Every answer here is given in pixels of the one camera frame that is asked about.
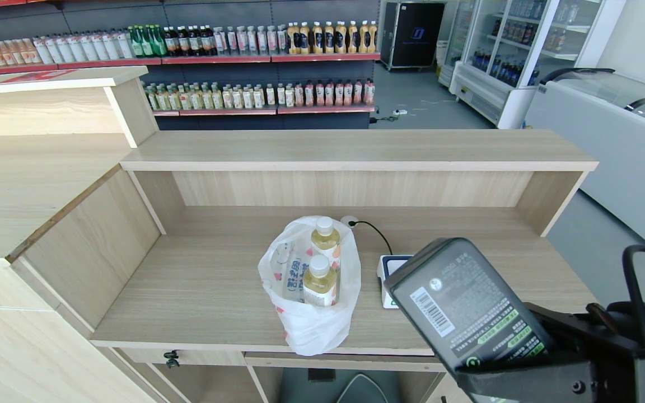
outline wooden checkout counter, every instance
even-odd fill
[[[597,163],[555,133],[159,131],[145,72],[0,84],[0,401],[276,403],[284,367],[395,371],[405,403],[468,401],[382,308],[368,228],[350,335],[291,352],[256,266],[307,214],[373,222],[397,253],[468,237],[523,301],[593,301],[545,235]]]

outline chest freezer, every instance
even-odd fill
[[[611,69],[562,69],[537,89],[525,125],[599,160],[581,189],[645,239],[645,84]]]

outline refrigerator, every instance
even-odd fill
[[[612,69],[561,69],[542,80],[525,120],[598,159],[581,189],[645,239],[645,83]]]
[[[625,0],[477,0],[450,92],[497,128],[519,128],[540,77],[596,67]]]

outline red sign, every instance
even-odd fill
[[[18,77],[3,80],[0,84],[9,84],[10,82],[46,81],[75,71],[78,71],[78,69],[68,69],[67,71],[30,72]]]

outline sticker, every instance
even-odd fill
[[[410,298],[412,298],[417,308],[425,315],[427,321],[440,334],[440,337],[445,337],[455,331],[455,325],[451,323],[445,312],[442,311],[424,287],[420,287],[417,291],[410,294]]]

